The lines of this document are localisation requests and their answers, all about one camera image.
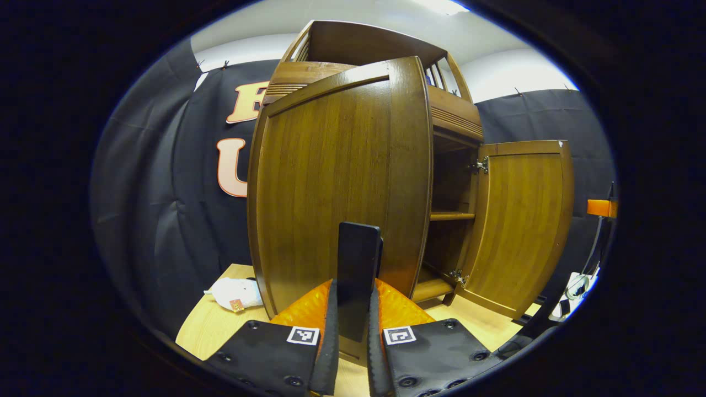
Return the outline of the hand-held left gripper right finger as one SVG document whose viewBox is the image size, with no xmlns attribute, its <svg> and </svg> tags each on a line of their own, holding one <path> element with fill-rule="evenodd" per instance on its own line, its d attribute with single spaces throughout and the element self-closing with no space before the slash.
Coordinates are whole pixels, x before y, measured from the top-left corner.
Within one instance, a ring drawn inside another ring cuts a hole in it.
<svg viewBox="0 0 706 397">
<path fill-rule="evenodd" d="M 373 286 L 367 344 L 371 397 L 445 396 L 491 367 L 491 351 L 459 320 L 436 321 L 382 281 Z"/>
</svg>

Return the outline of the black door handle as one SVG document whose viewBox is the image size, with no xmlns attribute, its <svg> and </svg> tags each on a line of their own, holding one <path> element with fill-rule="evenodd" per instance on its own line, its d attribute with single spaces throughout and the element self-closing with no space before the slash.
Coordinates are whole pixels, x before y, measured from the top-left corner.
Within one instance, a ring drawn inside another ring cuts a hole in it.
<svg viewBox="0 0 706 397">
<path fill-rule="evenodd" d="M 337 306 L 339 335 L 363 341 L 373 285 L 380 271 L 381 229 L 343 222 L 338 231 Z"/>
</svg>

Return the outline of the dark slanted bar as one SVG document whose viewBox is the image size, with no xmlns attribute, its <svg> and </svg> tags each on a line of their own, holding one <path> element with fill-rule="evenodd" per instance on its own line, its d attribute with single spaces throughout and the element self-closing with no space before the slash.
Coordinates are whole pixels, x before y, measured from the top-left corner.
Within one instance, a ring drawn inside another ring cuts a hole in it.
<svg viewBox="0 0 706 397">
<path fill-rule="evenodd" d="M 582 282 L 576 281 L 580 277 L 580 274 L 576 272 L 560 274 L 559 282 L 545 294 L 545 300 L 538 311 L 527 321 L 522 322 L 522 328 L 519 332 L 504 342 L 494 352 L 494 355 L 502 360 L 510 358 L 528 345 L 555 331 L 555 327 L 564 322 L 576 304 L 581 302 L 580 297 L 570 299 L 566 294 L 568 289 L 581 288 Z"/>
</svg>

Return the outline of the white plastic object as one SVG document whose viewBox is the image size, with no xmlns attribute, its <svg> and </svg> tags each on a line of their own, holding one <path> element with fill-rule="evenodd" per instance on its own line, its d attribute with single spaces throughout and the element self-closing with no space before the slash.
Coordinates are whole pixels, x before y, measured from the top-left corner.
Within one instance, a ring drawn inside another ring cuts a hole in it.
<svg viewBox="0 0 706 397">
<path fill-rule="evenodd" d="M 598 280 L 600 267 L 597 267 L 592 273 L 575 273 L 569 277 L 562 299 L 558 302 L 560 317 L 558 321 L 565 321 L 572 315 L 580 304 L 587 298 L 593 284 Z"/>
</svg>

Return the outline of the white plush toy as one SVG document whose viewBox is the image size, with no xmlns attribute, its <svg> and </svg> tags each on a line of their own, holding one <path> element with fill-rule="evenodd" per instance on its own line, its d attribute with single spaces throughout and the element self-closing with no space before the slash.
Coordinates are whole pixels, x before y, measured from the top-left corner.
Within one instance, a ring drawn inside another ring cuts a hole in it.
<svg viewBox="0 0 706 397">
<path fill-rule="evenodd" d="M 253 277 L 223 277 L 203 293 L 213 297 L 220 307 L 234 313 L 263 305 L 257 281 Z"/>
</svg>

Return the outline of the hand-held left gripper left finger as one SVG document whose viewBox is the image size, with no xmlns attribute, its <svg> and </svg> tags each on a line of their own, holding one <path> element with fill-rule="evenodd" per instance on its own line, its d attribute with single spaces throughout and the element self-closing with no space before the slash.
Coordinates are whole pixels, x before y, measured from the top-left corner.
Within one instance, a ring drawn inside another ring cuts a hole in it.
<svg viewBox="0 0 706 397">
<path fill-rule="evenodd" d="M 260 396 L 332 395 L 338 371 L 338 283 L 323 282 L 270 322 L 245 322 L 206 360 Z"/>
</svg>

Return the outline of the wooden shoe cabinet door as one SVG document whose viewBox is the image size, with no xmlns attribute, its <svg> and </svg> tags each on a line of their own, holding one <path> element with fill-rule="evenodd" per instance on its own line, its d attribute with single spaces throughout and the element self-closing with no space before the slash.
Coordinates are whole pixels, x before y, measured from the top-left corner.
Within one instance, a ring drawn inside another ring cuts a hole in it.
<svg viewBox="0 0 706 397">
<path fill-rule="evenodd" d="M 545 288 L 566 244 L 574 208 L 567 140 L 482 145 L 475 219 L 462 251 L 456 294 L 519 319 Z"/>
<path fill-rule="evenodd" d="M 250 256 L 270 318 L 337 277 L 342 222 L 380 228 L 378 277 L 411 297 L 433 184 L 420 58 L 356 66 L 265 106 L 247 179 Z"/>
</svg>

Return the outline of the black backdrop cloth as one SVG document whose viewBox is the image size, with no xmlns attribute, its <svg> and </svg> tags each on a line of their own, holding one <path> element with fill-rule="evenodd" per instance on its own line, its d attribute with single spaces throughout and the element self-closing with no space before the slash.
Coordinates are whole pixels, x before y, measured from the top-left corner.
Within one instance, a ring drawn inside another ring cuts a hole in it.
<svg viewBox="0 0 706 397">
<path fill-rule="evenodd" d="M 250 145 L 255 122 L 227 124 L 236 88 L 273 75 L 288 35 L 251 37 L 194 52 L 181 43 L 130 88 L 108 120 L 93 166 L 92 226 L 114 282 L 158 331 L 181 325 L 231 264 L 252 263 L 245 199 L 217 182 L 217 142 Z M 542 295 L 557 296 L 590 252 L 617 176 L 597 116 L 572 80 L 532 49 L 461 65 L 489 143 L 565 139 L 575 204 L 565 251 Z"/>
</svg>

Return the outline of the wooden double-door shoe cabinet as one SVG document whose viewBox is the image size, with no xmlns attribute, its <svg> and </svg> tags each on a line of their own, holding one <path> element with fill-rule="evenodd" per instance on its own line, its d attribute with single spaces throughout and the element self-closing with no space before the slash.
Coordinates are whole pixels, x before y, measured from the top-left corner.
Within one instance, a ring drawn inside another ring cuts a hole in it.
<svg viewBox="0 0 706 397">
<path fill-rule="evenodd" d="M 432 82 L 425 71 L 435 63 L 438 63 L 443 76 L 459 73 L 456 82 L 448 84 L 448 90 L 458 96 L 469 94 L 472 101 L 461 71 L 447 50 L 372 25 L 334 20 L 310 21 L 290 44 L 278 65 L 286 61 L 319 61 L 356 67 L 407 56 L 420 58 L 422 76 L 427 86 Z M 475 141 L 435 126 L 432 116 L 431 121 L 433 176 L 430 213 L 459 211 L 475 214 L 477 174 L 471 173 L 467 166 L 476 162 L 480 146 L 493 144 Z M 449 305 L 459 296 L 455 292 L 457 282 L 448 276 L 448 272 L 462 270 L 462 251 L 473 222 L 473 219 L 429 222 L 424 256 L 413 295 L 409 298 L 423 302 L 441 297 L 443 303 Z M 511 320 L 519 323 L 526 316 L 527 311 L 519 319 Z"/>
</svg>

